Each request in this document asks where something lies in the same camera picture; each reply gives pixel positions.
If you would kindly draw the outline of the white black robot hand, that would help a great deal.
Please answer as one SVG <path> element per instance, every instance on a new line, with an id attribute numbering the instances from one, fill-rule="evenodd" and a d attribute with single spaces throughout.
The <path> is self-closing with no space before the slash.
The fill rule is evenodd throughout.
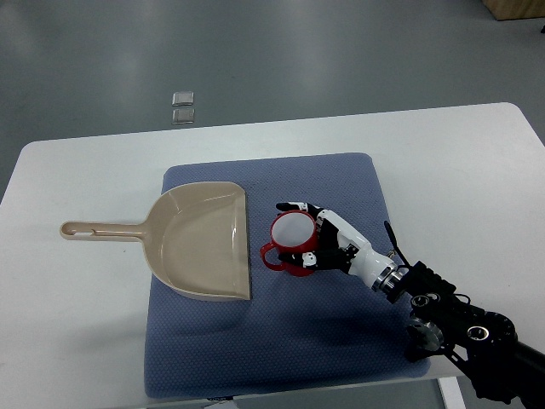
<path id="1" fill-rule="evenodd" d="M 282 262 L 310 271 L 338 269 L 360 278 L 373 291 L 390 293 L 404 275 L 388 256 L 376 252 L 371 242 L 333 210 L 304 202 L 276 204 L 280 211 L 301 210 L 315 222 L 318 249 L 302 254 L 284 252 Z"/>

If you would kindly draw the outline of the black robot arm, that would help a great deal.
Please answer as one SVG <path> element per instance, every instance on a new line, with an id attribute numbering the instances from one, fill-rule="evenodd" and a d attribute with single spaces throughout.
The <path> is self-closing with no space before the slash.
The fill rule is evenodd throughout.
<path id="1" fill-rule="evenodd" d="M 404 262 L 380 289 L 389 302 L 410 296 L 408 361 L 443 355 L 471 381 L 479 398 L 544 406 L 544 355 L 519 341 L 508 317 L 473 305 L 422 262 Z"/>

